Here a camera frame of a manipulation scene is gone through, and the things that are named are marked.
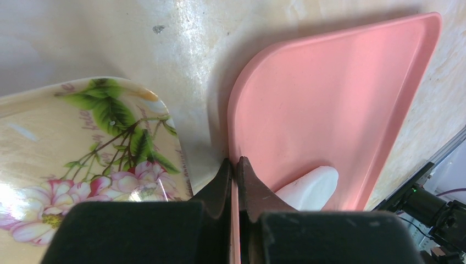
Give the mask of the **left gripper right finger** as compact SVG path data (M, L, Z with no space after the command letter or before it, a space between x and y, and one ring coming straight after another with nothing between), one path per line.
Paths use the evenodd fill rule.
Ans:
M388 212L299 212L255 174L236 168L237 263L422 263L407 228Z

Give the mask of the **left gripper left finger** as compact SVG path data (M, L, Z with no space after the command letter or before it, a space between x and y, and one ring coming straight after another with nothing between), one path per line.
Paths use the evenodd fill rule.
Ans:
M64 218L43 263L229 263L233 167L178 202L83 202Z

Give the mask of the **white dough ball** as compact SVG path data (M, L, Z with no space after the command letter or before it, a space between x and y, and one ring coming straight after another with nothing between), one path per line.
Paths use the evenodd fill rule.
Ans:
M338 179L335 168L321 166L287 184L276 195L298 211L320 211L334 194Z

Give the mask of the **pink silicone mat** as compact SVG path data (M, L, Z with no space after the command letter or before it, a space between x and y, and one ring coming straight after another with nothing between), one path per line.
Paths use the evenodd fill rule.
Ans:
M432 12L280 42L259 52L229 98L235 172L247 157L276 194L330 166L339 173L330 200L320 211L299 212L365 212L441 27L441 15ZM231 263L237 263L237 220L235 174Z

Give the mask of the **floral rectangular tray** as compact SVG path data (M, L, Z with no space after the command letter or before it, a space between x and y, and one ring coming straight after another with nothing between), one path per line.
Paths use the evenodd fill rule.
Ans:
M1 97L1 263L39 263L72 207L193 195L152 91L94 77Z

